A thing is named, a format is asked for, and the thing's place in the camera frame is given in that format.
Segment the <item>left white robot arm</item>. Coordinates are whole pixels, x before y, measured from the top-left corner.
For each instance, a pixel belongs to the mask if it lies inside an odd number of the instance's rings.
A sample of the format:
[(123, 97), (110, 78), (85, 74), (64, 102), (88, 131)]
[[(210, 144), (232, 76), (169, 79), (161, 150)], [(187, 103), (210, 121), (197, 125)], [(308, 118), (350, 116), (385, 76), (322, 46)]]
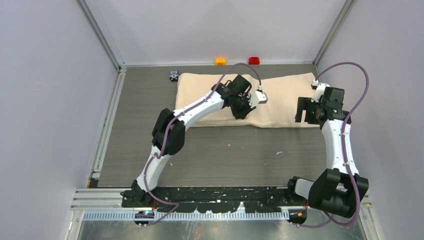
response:
[(121, 192), (123, 200), (148, 207), (155, 196), (153, 190), (169, 159), (185, 145), (186, 132), (204, 117), (230, 108), (236, 120), (243, 120), (268, 97), (263, 86), (256, 90), (241, 75), (222, 83), (220, 80), (198, 100), (176, 110), (163, 109), (152, 130), (152, 145), (141, 174), (133, 181), (130, 190)]

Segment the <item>beige cloth wrap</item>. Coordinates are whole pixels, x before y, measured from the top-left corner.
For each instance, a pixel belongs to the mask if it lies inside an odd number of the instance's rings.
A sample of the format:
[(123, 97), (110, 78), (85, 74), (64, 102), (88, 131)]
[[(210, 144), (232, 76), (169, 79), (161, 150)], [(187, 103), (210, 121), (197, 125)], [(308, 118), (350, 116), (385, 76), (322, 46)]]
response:
[[(180, 109), (202, 96), (217, 83), (219, 74), (183, 73), (177, 84), (175, 108)], [(312, 73), (263, 79), (262, 90), (268, 101), (259, 104), (245, 119), (235, 119), (226, 107), (213, 112), (194, 124), (195, 127), (255, 126), (259, 128), (309, 128), (310, 124), (295, 122), (298, 98), (311, 98), (314, 90)]]

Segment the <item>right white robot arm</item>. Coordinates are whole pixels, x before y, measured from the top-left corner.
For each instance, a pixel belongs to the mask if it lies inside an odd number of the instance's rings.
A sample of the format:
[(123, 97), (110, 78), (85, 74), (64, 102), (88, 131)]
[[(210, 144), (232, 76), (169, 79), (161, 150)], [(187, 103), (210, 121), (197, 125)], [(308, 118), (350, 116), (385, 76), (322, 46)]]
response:
[(351, 117), (343, 110), (344, 89), (320, 83), (312, 97), (299, 97), (295, 122), (318, 125), (324, 137), (326, 169), (315, 180), (294, 176), (285, 198), (291, 205), (307, 200), (312, 208), (344, 218), (355, 215), (369, 188), (355, 165), (351, 142)]

